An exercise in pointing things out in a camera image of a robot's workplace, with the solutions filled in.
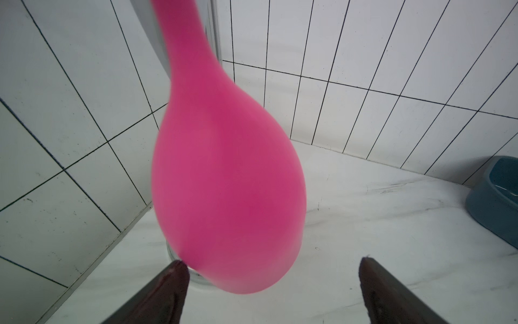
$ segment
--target white marble surface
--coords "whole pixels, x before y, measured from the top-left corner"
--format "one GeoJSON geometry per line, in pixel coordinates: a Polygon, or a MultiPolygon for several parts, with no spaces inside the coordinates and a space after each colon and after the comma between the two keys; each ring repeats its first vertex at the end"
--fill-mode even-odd
{"type": "MultiPolygon", "coordinates": [[[[468,188],[293,144],[308,191],[295,264],[251,295],[191,283],[182,323],[368,323],[357,275],[366,255],[451,324],[518,319],[518,251],[467,214],[468,188]]],[[[99,323],[168,263],[151,210],[47,323],[99,323]]]]}

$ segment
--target tile wall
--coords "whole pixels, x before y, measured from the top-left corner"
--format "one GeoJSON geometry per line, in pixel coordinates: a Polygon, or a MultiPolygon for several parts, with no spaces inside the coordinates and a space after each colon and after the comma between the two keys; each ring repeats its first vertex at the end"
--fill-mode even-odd
{"type": "Polygon", "coordinates": [[[473,186],[518,157],[516,0],[218,0],[223,66],[286,134],[473,186]]]}
{"type": "Polygon", "coordinates": [[[35,323],[151,202],[169,78],[129,0],[5,0],[0,31],[0,322],[35,323]]]}

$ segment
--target balloon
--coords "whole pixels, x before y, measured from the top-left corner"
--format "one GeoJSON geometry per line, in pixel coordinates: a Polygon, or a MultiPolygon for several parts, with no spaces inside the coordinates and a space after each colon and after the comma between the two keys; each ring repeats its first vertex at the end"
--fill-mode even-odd
{"type": "Polygon", "coordinates": [[[194,0],[152,4],[172,75],[152,164],[160,227],[179,257],[215,286],[266,289],[300,250],[300,161],[281,126],[219,65],[194,0]]]}

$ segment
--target blue bowl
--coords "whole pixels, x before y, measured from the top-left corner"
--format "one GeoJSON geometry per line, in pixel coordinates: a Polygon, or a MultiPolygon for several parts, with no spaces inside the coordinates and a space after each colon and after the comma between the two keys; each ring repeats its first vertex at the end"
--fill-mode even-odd
{"type": "Polygon", "coordinates": [[[518,159],[495,158],[466,198],[480,225],[518,248],[518,159]]]}

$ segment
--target tile grout line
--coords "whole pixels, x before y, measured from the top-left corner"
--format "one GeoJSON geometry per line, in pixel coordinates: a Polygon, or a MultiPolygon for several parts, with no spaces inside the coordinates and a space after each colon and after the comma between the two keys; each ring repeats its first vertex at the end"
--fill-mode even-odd
{"type": "Polygon", "coordinates": [[[46,277],[46,276],[44,276],[44,275],[42,275],[42,274],[40,274],[40,273],[37,273],[36,271],[33,271],[33,270],[31,270],[31,269],[29,269],[29,268],[27,268],[27,267],[25,267],[25,266],[22,266],[22,265],[21,265],[21,264],[19,264],[19,263],[16,263],[16,262],[14,262],[14,261],[11,261],[11,260],[9,260],[9,259],[7,259],[7,258],[5,258],[5,257],[2,257],[2,256],[0,256],[0,259],[5,260],[5,261],[7,261],[7,262],[9,262],[9,263],[12,263],[12,264],[14,264],[14,265],[17,265],[17,266],[19,266],[20,268],[23,268],[23,269],[25,269],[25,270],[27,270],[27,271],[29,271],[29,272],[34,273],[35,275],[38,275],[38,276],[40,276],[40,277],[42,277],[42,278],[45,278],[45,279],[47,279],[47,280],[49,280],[49,281],[52,281],[52,282],[53,282],[53,283],[55,283],[55,284],[58,284],[58,285],[62,286],[63,288],[67,288],[67,289],[68,289],[68,286],[65,286],[64,284],[60,284],[60,283],[58,283],[56,280],[53,280],[53,279],[51,279],[51,278],[49,278],[49,277],[46,277]]]}
{"type": "Polygon", "coordinates": [[[342,153],[344,153],[346,151],[347,143],[349,143],[349,138],[351,138],[351,134],[353,133],[354,127],[356,126],[356,122],[358,121],[358,117],[359,117],[360,113],[362,112],[363,104],[365,104],[365,99],[367,99],[370,87],[372,86],[372,83],[374,82],[374,78],[376,78],[376,73],[378,72],[378,69],[380,67],[381,61],[383,60],[383,56],[385,55],[385,51],[387,50],[387,46],[389,46],[390,39],[391,39],[392,34],[394,33],[394,29],[396,28],[396,25],[397,25],[397,21],[399,20],[399,16],[401,15],[401,11],[403,10],[403,7],[405,6],[405,1],[406,0],[403,0],[403,3],[401,4],[401,8],[399,9],[399,13],[397,14],[396,21],[394,22],[394,26],[392,26],[392,30],[390,32],[390,35],[388,36],[387,43],[385,44],[385,48],[383,48],[383,52],[381,53],[380,61],[378,62],[378,66],[376,66],[376,70],[374,71],[374,75],[372,76],[372,79],[370,80],[369,88],[367,89],[367,92],[365,93],[365,97],[363,98],[362,105],[359,107],[358,114],[356,115],[356,119],[354,120],[353,126],[351,128],[351,132],[349,133],[349,136],[347,136],[346,144],[343,147],[342,153]]]}
{"type": "MultiPolygon", "coordinates": [[[[265,69],[264,67],[258,67],[258,66],[253,66],[253,65],[243,64],[243,63],[237,63],[237,62],[232,62],[232,61],[228,61],[228,60],[222,60],[222,61],[223,61],[223,62],[227,62],[227,63],[237,64],[237,65],[244,65],[244,66],[249,66],[249,67],[254,67],[254,68],[259,68],[259,69],[265,69]]],[[[298,75],[298,74],[293,74],[293,73],[288,73],[288,72],[283,72],[283,71],[278,71],[278,70],[273,70],[273,69],[271,69],[271,68],[267,68],[266,70],[268,70],[268,71],[272,71],[272,72],[278,72],[278,73],[288,74],[288,75],[293,75],[293,76],[296,76],[296,77],[301,77],[301,78],[306,78],[306,79],[311,79],[311,80],[317,80],[317,81],[327,82],[326,80],[317,79],[317,78],[312,78],[312,77],[303,76],[303,75],[301,76],[301,75],[298,75]]],[[[345,86],[345,87],[351,87],[351,88],[357,88],[357,89],[367,90],[367,88],[358,87],[358,86],[352,86],[352,85],[350,85],[350,84],[345,84],[345,83],[339,83],[339,82],[334,82],[334,81],[329,81],[329,83],[339,84],[339,85],[341,85],[341,86],[345,86]]],[[[405,95],[399,95],[399,94],[389,93],[389,92],[384,92],[384,91],[375,90],[375,89],[369,89],[369,91],[378,92],[378,93],[384,93],[384,94],[389,94],[389,95],[394,95],[394,96],[402,97],[402,98],[408,98],[408,99],[414,99],[414,100],[419,100],[419,101],[429,102],[429,103],[432,103],[432,104],[445,105],[445,106],[453,107],[453,108],[459,108],[459,109],[464,109],[464,110],[476,111],[475,109],[471,109],[471,108],[464,108],[464,107],[459,107],[459,106],[453,106],[453,105],[448,105],[448,104],[444,104],[444,103],[440,103],[440,102],[430,101],[430,100],[426,100],[426,99],[413,98],[413,97],[409,97],[409,96],[405,96],[405,95]]],[[[490,114],[490,115],[496,115],[496,116],[502,116],[502,117],[507,117],[507,118],[512,118],[512,119],[518,119],[517,117],[504,116],[504,115],[494,114],[494,113],[492,113],[492,112],[486,112],[486,111],[481,111],[481,112],[483,112],[483,113],[485,113],[485,114],[490,114]]]]}
{"type": "Polygon", "coordinates": [[[514,134],[513,137],[511,137],[504,145],[502,145],[502,147],[500,147],[489,159],[487,159],[484,163],[482,163],[481,166],[479,166],[478,169],[475,170],[475,172],[473,172],[466,180],[464,180],[464,182],[462,183],[462,185],[464,185],[466,183],[466,181],[468,181],[475,173],[478,172],[478,170],[480,170],[481,167],[483,167],[489,160],[491,160],[495,155],[496,153],[500,152],[501,149],[503,149],[503,147],[505,145],[507,145],[507,143],[509,143],[510,141],[512,141],[513,138],[515,138],[516,136],[518,135],[518,133],[514,134]]]}
{"type": "MultiPolygon", "coordinates": [[[[108,142],[108,139],[106,138],[106,135],[104,134],[103,130],[100,128],[100,126],[99,126],[99,124],[97,123],[97,121],[95,120],[94,116],[92,115],[92,113],[91,113],[91,112],[90,112],[90,110],[88,109],[88,107],[87,107],[86,103],[85,103],[85,102],[84,102],[84,100],[83,100],[83,97],[81,96],[81,94],[79,94],[79,91],[77,90],[76,86],[74,85],[74,83],[72,82],[72,80],[70,79],[70,77],[68,76],[68,73],[66,72],[65,68],[64,68],[64,67],[63,67],[63,65],[61,64],[61,61],[57,58],[56,54],[54,53],[54,50],[52,49],[52,47],[50,46],[49,42],[48,42],[48,41],[47,41],[47,39],[45,38],[45,36],[44,36],[43,32],[41,31],[40,27],[38,26],[38,24],[36,23],[36,20],[35,20],[35,19],[34,19],[34,17],[32,16],[32,14],[31,14],[31,12],[29,11],[29,9],[27,8],[27,6],[25,5],[25,2],[24,2],[23,0],[20,0],[20,1],[21,1],[21,3],[22,3],[23,7],[25,8],[25,10],[27,11],[28,15],[31,17],[31,19],[32,19],[32,21],[33,21],[33,23],[34,23],[34,25],[35,25],[35,26],[36,26],[36,28],[38,29],[38,31],[39,31],[39,33],[40,33],[41,37],[43,38],[43,40],[45,41],[45,43],[46,43],[46,44],[47,44],[47,46],[49,47],[49,50],[52,52],[52,55],[54,55],[54,58],[56,59],[57,63],[60,65],[61,70],[63,71],[63,73],[64,73],[64,74],[65,74],[65,76],[67,77],[67,79],[68,79],[68,81],[70,82],[70,84],[72,85],[73,89],[76,91],[76,93],[77,93],[78,97],[81,99],[81,102],[83,103],[84,107],[86,108],[86,110],[87,110],[87,111],[88,111],[88,113],[90,114],[90,117],[92,117],[92,119],[93,119],[93,121],[94,121],[95,125],[97,126],[97,128],[99,129],[99,131],[100,131],[101,135],[104,137],[105,141],[106,141],[106,142],[108,142]]],[[[16,114],[14,113],[14,111],[12,111],[10,108],[9,108],[9,110],[11,111],[11,113],[13,114],[13,116],[15,116],[15,117],[16,117],[16,119],[18,119],[18,121],[19,121],[19,122],[20,122],[20,123],[25,127],[25,129],[27,129],[27,131],[29,131],[29,130],[28,130],[28,128],[25,126],[25,124],[24,124],[24,123],[22,123],[22,121],[18,118],[18,116],[16,116],[16,114]]],[[[32,132],[30,132],[30,131],[29,131],[29,133],[30,133],[30,134],[31,134],[31,135],[36,139],[36,136],[35,136],[32,132]]],[[[84,189],[83,189],[83,188],[82,188],[82,187],[81,187],[81,186],[76,182],[76,180],[75,180],[75,179],[73,179],[73,178],[72,178],[72,176],[70,176],[70,174],[67,172],[67,170],[66,170],[66,169],[65,169],[65,168],[64,168],[64,167],[63,167],[63,166],[62,166],[62,165],[57,161],[57,159],[56,159],[53,155],[51,155],[51,154],[50,154],[49,150],[47,150],[45,147],[44,147],[44,149],[45,149],[45,151],[47,151],[47,153],[48,153],[48,154],[49,154],[49,155],[50,155],[50,156],[51,156],[51,157],[56,161],[56,163],[57,163],[57,164],[58,164],[58,165],[63,169],[63,171],[64,171],[64,172],[65,172],[65,173],[66,173],[66,174],[67,174],[67,175],[72,179],[72,181],[74,181],[74,183],[75,183],[75,184],[76,184],[76,185],[81,189],[81,191],[83,191],[83,193],[84,193],[85,195],[87,195],[87,197],[92,201],[92,203],[93,203],[95,206],[97,206],[97,208],[99,208],[99,210],[100,210],[100,211],[104,214],[104,216],[105,216],[105,217],[106,217],[106,218],[107,218],[107,219],[108,219],[108,220],[113,224],[113,226],[115,226],[115,228],[116,228],[119,232],[121,232],[121,230],[120,230],[120,229],[115,225],[115,223],[114,223],[114,222],[113,222],[113,221],[108,217],[108,215],[106,215],[106,213],[101,209],[101,207],[100,207],[100,206],[99,206],[99,205],[98,205],[98,204],[97,204],[97,203],[96,203],[96,202],[95,202],[95,201],[94,201],[94,200],[93,200],[93,199],[92,199],[92,198],[87,194],[87,192],[86,192],[86,191],[85,191],[85,190],[84,190],[84,189]]]]}
{"type": "Polygon", "coordinates": [[[169,103],[169,102],[166,102],[166,103],[165,103],[165,104],[163,104],[162,106],[158,107],[158,108],[157,108],[153,113],[155,113],[155,112],[159,111],[161,108],[163,108],[163,107],[167,106],[167,104],[168,104],[168,103],[169,103]]]}
{"type": "Polygon", "coordinates": [[[232,73],[234,74],[234,83],[236,83],[236,64],[234,63],[234,31],[232,27],[232,0],[228,0],[230,8],[230,38],[232,41],[232,73]]]}
{"type": "Polygon", "coordinates": [[[144,119],[148,118],[149,116],[151,116],[151,114],[153,114],[152,112],[150,112],[149,114],[145,115],[144,117],[140,118],[139,120],[137,120],[136,122],[134,122],[133,124],[131,124],[130,126],[128,126],[128,128],[126,128],[125,130],[123,130],[122,132],[120,132],[119,134],[115,135],[114,137],[110,138],[109,140],[107,140],[106,142],[109,142],[111,141],[112,139],[116,138],[117,136],[121,135],[122,133],[124,133],[125,131],[129,130],[130,128],[132,128],[133,126],[135,126],[136,124],[140,123],[141,121],[143,121],[144,119]]]}
{"type": "Polygon", "coordinates": [[[56,173],[55,175],[53,175],[52,177],[48,178],[47,180],[43,181],[42,183],[40,183],[39,185],[35,186],[33,189],[29,190],[28,192],[26,192],[25,194],[21,195],[19,198],[17,198],[16,200],[12,201],[11,203],[7,204],[5,207],[3,207],[2,209],[0,209],[0,213],[3,212],[5,209],[7,209],[9,206],[11,206],[12,204],[14,204],[15,202],[17,202],[18,200],[22,199],[23,197],[27,196],[28,194],[30,194],[31,192],[33,192],[34,190],[38,189],[39,187],[43,186],[44,184],[46,184],[47,182],[49,182],[50,180],[52,180],[54,177],[56,177],[57,175],[59,175],[61,172],[63,172],[63,170],[59,171],[58,173],[56,173]]]}
{"type": "MultiPolygon", "coordinates": [[[[128,42],[126,40],[126,35],[124,35],[124,31],[122,30],[121,22],[119,21],[119,16],[117,16],[117,11],[115,10],[115,7],[113,6],[112,0],[110,0],[110,4],[111,4],[111,8],[113,9],[113,13],[115,14],[115,18],[117,19],[117,23],[119,24],[122,38],[124,38],[124,43],[126,43],[126,48],[128,49],[129,57],[131,58],[131,62],[133,63],[133,67],[135,68],[135,72],[137,73],[138,81],[140,82],[140,86],[142,87],[142,91],[144,92],[144,96],[146,97],[146,101],[148,102],[149,110],[151,110],[151,112],[153,112],[153,109],[151,108],[151,104],[149,103],[148,95],[146,93],[146,90],[144,89],[144,84],[142,83],[142,79],[140,79],[140,74],[138,73],[137,65],[135,64],[135,60],[133,59],[133,55],[131,54],[130,46],[128,45],[128,42]]],[[[159,124],[156,122],[156,119],[155,119],[155,124],[156,124],[156,128],[159,128],[159,124]]]]}
{"type": "MultiPolygon", "coordinates": [[[[462,80],[459,82],[459,84],[457,85],[457,87],[455,88],[455,90],[453,90],[453,93],[450,95],[450,97],[448,98],[448,100],[446,100],[446,103],[444,104],[444,106],[441,108],[441,110],[439,111],[439,113],[437,114],[437,116],[434,118],[434,120],[431,122],[430,126],[428,126],[428,128],[426,129],[426,131],[424,132],[423,136],[421,136],[421,138],[419,139],[419,141],[417,142],[417,144],[414,146],[414,148],[412,149],[412,151],[410,152],[410,155],[407,156],[407,158],[405,159],[405,161],[403,162],[403,164],[401,165],[401,168],[403,167],[403,165],[406,163],[406,161],[410,158],[410,156],[412,155],[412,153],[414,152],[414,150],[416,149],[416,147],[419,145],[419,143],[421,142],[421,140],[424,138],[424,136],[426,135],[426,133],[428,132],[428,130],[431,128],[431,126],[434,124],[434,122],[437,120],[437,117],[439,117],[439,115],[441,114],[441,112],[444,110],[444,108],[448,105],[448,102],[450,102],[450,99],[453,97],[453,95],[455,94],[455,92],[457,91],[457,89],[461,86],[462,82],[464,82],[464,80],[466,79],[466,77],[469,75],[469,73],[471,72],[471,69],[473,69],[473,67],[475,66],[475,64],[478,62],[479,58],[482,56],[482,54],[484,53],[484,51],[486,50],[486,48],[489,46],[489,44],[491,43],[491,41],[493,40],[493,38],[495,38],[496,34],[498,33],[498,31],[500,30],[500,28],[503,26],[503,24],[506,22],[507,18],[509,17],[509,15],[513,12],[513,10],[515,9],[516,5],[518,4],[518,2],[516,2],[514,4],[514,6],[511,8],[511,10],[509,11],[509,13],[507,14],[507,16],[504,18],[504,20],[502,21],[502,23],[500,24],[500,26],[497,28],[497,30],[495,31],[495,33],[492,35],[491,39],[489,39],[489,41],[487,42],[486,46],[484,46],[484,48],[482,49],[482,51],[480,52],[479,56],[477,57],[477,59],[475,59],[475,61],[473,62],[473,64],[470,66],[468,72],[466,72],[466,75],[464,75],[464,77],[462,78],[462,80]]],[[[491,95],[486,99],[486,101],[484,102],[484,104],[487,102],[487,100],[489,100],[489,98],[493,95],[494,91],[491,93],[491,95]]],[[[473,119],[473,117],[477,114],[475,112],[475,114],[473,116],[471,116],[471,118],[468,120],[468,123],[473,119]]],[[[446,146],[446,149],[451,145],[453,141],[451,141],[448,146],[446,146]]],[[[437,160],[441,157],[441,155],[446,151],[446,149],[444,149],[444,151],[439,155],[439,157],[437,157],[437,159],[432,163],[432,165],[426,170],[426,172],[428,172],[428,170],[430,170],[430,168],[435,164],[435,162],[437,162],[437,160]]]]}
{"type": "Polygon", "coordinates": [[[333,65],[335,65],[336,54],[338,53],[338,47],[340,46],[340,39],[342,38],[343,26],[346,23],[347,12],[349,11],[350,3],[351,3],[351,0],[349,0],[347,2],[346,14],[343,15],[342,28],[340,29],[340,35],[338,36],[338,42],[336,44],[335,55],[333,56],[333,62],[331,63],[331,69],[329,70],[329,77],[327,78],[327,83],[325,85],[324,97],[322,98],[322,104],[320,105],[319,116],[316,119],[316,125],[315,125],[315,130],[313,132],[313,138],[311,139],[311,145],[313,145],[313,141],[315,140],[316,129],[319,126],[320,114],[322,113],[322,107],[324,106],[324,101],[325,101],[325,94],[327,93],[327,87],[329,86],[329,80],[331,80],[331,73],[333,73],[333,65]]]}
{"type": "Polygon", "coordinates": [[[88,152],[87,154],[84,155],[84,157],[82,157],[81,159],[77,160],[76,162],[72,163],[71,165],[67,166],[65,169],[69,169],[71,168],[73,165],[77,164],[79,161],[81,161],[82,159],[86,158],[87,156],[89,156],[90,154],[92,154],[93,152],[97,151],[98,149],[100,149],[101,147],[103,147],[105,144],[108,144],[108,142],[104,142],[102,143],[101,145],[99,145],[98,147],[94,148],[93,150],[91,150],[90,152],[88,152]]]}
{"type": "Polygon", "coordinates": [[[113,149],[113,147],[111,146],[110,142],[107,142],[108,146],[111,148],[111,151],[113,152],[113,154],[115,155],[115,157],[117,158],[117,161],[119,161],[119,163],[121,164],[121,167],[122,169],[124,170],[124,172],[126,172],[126,175],[128,176],[128,179],[131,181],[133,187],[135,187],[135,190],[137,190],[137,193],[138,195],[140,196],[140,199],[142,199],[142,201],[144,202],[144,204],[147,205],[146,201],[144,200],[144,198],[142,197],[142,195],[140,194],[140,191],[138,191],[137,189],[137,186],[135,185],[135,183],[133,182],[133,180],[131,179],[130,177],[130,174],[128,173],[128,171],[126,171],[126,168],[124,167],[124,165],[122,164],[121,160],[119,159],[119,157],[117,156],[117,154],[115,153],[115,150],[113,149]]]}
{"type": "Polygon", "coordinates": [[[129,223],[128,226],[126,226],[122,233],[118,235],[113,241],[103,250],[103,252],[95,258],[95,260],[90,263],[90,265],[87,267],[87,269],[77,278],[74,280],[74,282],[67,287],[67,289],[58,297],[58,299],[47,308],[47,310],[44,312],[44,314],[39,318],[39,320],[36,321],[36,323],[40,323],[41,319],[44,318],[48,312],[55,307],[55,310],[52,313],[55,313],[59,307],[70,297],[70,295],[79,288],[79,286],[86,280],[86,278],[95,270],[95,268],[104,260],[108,254],[116,247],[118,243],[123,240],[128,232],[138,223],[138,221],[153,207],[153,203],[147,204],[140,213],[129,223]],[[69,296],[65,298],[65,300],[62,300],[63,296],[65,296],[67,293],[70,293],[69,296]]]}
{"type": "Polygon", "coordinates": [[[268,24],[266,25],[266,55],[264,59],[264,91],[263,91],[263,108],[266,104],[266,68],[268,67],[268,34],[270,31],[270,0],[268,0],[268,24]]]}
{"type": "Polygon", "coordinates": [[[45,152],[54,160],[54,162],[56,162],[58,164],[58,166],[61,168],[61,170],[63,170],[64,173],[66,173],[71,179],[72,181],[79,187],[79,189],[81,189],[81,191],[88,197],[88,199],[90,199],[92,201],[92,203],[97,207],[99,208],[99,210],[101,211],[101,213],[103,213],[103,215],[110,221],[110,223],[115,226],[115,228],[121,232],[121,230],[115,225],[115,223],[108,217],[108,215],[106,215],[106,213],[99,207],[99,205],[97,205],[97,203],[87,194],[87,192],[69,175],[69,173],[67,172],[67,170],[63,167],[63,165],[56,159],[56,157],[54,155],[52,155],[52,153],[43,145],[43,143],[36,137],[36,135],[34,135],[33,132],[31,132],[31,130],[29,130],[29,128],[21,121],[20,118],[18,118],[18,116],[15,114],[15,112],[11,109],[11,107],[9,107],[7,105],[7,103],[2,99],[0,98],[0,102],[2,104],[4,104],[4,106],[7,108],[7,110],[11,113],[11,115],[13,115],[13,117],[16,118],[16,120],[18,120],[18,122],[23,126],[23,128],[25,128],[26,131],[28,131],[28,133],[33,137],[33,139],[35,141],[38,142],[38,144],[43,148],[43,150],[45,150],[45,152]]]}
{"type": "Polygon", "coordinates": [[[372,147],[370,148],[370,151],[369,151],[369,154],[367,154],[367,157],[365,158],[365,160],[367,160],[369,158],[369,155],[370,153],[372,152],[372,149],[374,149],[374,145],[376,145],[376,142],[378,141],[378,139],[380,138],[380,135],[381,135],[381,132],[383,132],[383,129],[385,128],[385,125],[387,124],[387,122],[389,121],[389,118],[390,116],[392,115],[392,112],[394,111],[394,108],[396,107],[397,105],[397,102],[399,101],[399,98],[403,97],[405,98],[405,96],[403,96],[403,91],[405,90],[405,87],[407,86],[408,84],[408,81],[410,81],[410,78],[412,77],[412,74],[414,73],[415,71],[415,68],[417,67],[418,63],[419,63],[419,60],[421,59],[421,57],[423,56],[423,53],[424,51],[426,50],[426,47],[428,46],[428,43],[430,42],[430,39],[431,37],[434,35],[434,32],[435,32],[435,29],[437,28],[437,26],[439,25],[439,22],[441,21],[442,19],[442,16],[444,15],[444,13],[446,12],[446,9],[448,8],[448,5],[450,4],[450,0],[448,0],[448,2],[446,3],[442,13],[441,13],[441,16],[439,16],[439,19],[437,20],[437,23],[435,24],[434,26],[434,29],[431,31],[431,34],[430,36],[428,37],[428,40],[426,41],[426,44],[424,45],[423,47],[423,50],[421,51],[421,54],[419,54],[419,57],[418,57],[418,60],[415,62],[414,64],[414,68],[412,69],[412,71],[410,72],[410,75],[408,76],[408,79],[407,81],[405,82],[405,85],[403,85],[403,88],[401,89],[401,92],[399,93],[399,96],[397,97],[396,99],[396,103],[394,104],[394,106],[392,107],[390,113],[388,114],[388,117],[387,119],[385,120],[385,123],[383,124],[381,130],[380,130],[380,133],[378,134],[378,137],[376,137],[376,140],[374,141],[374,144],[372,145],[372,147]]]}
{"type": "Polygon", "coordinates": [[[298,93],[300,91],[300,81],[302,80],[302,70],[304,69],[304,59],[306,58],[306,49],[308,47],[308,38],[309,38],[309,28],[311,27],[311,16],[313,15],[313,5],[315,4],[315,0],[311,3],[311,11],[309,13],[309,23],[308,23],[308,33],[306,34],[306,44],[304,45],[304,54],[302,56],[302,64],[300,67],[300,76],[298,79],[298,87],[297,87],[297,96],[295,97],[295,107],[293,108],[293,119],[292,119],[292,127],[290,130],[290,139],[293,133],[293,124],[295,123],[295,112],[297,111],[297,101],[298,101],[298,93]]]}
{"type": "Polygon", "coordinates": [[[489,95],[489,97],[486,99],[486,101],[484,101],[484,103],[482,104],[482,106],[480,106],[479,110],[477,110],[473,116],[471,116],[471,118],[468,120],[468,122],[464,125],[464,127],[462,127],[462,129],[457,133],[457,135],[452,139],[452,141],[448,144],[448,146],[446,146],[446,148],[444,149],[444,151],[442,151],[442,153],[435,159],[435,161],[431,164],[431,166],[426,170],[426,172],[424,173],[426,175],[426,173],[428,171],[430,171],[431,167],[434,166],[434,164],[437,162],[437,160],[439,160],[439,158],[444,154],[444,152],[446,152],[446,150],[450,147],[450,145],[452,145],[452,143],[455,141],[455,139],[462,133],[462,131],[464,130],[464,128],[466,128],[466,126],[469,124],[470,121],[472,121],[472,119],[480,112],[480,109],[482,109],[482,107],[484,107],[485,103],[491,98],[491,96],[496,92],[496,90],[498,90],[498,88],[500,88],[500,86],[502,85],[502,83],[507,79],[507,77],[514,71],[514,69],[516,68],[516,66],[518,65],[518,63],[514,66],[514,68],[509,72],[507,73],[506,77],[502,80],[502,82],[500,82],[500,84],[496,87],[495,90],[493,90],[493,92],[489,95]]]}

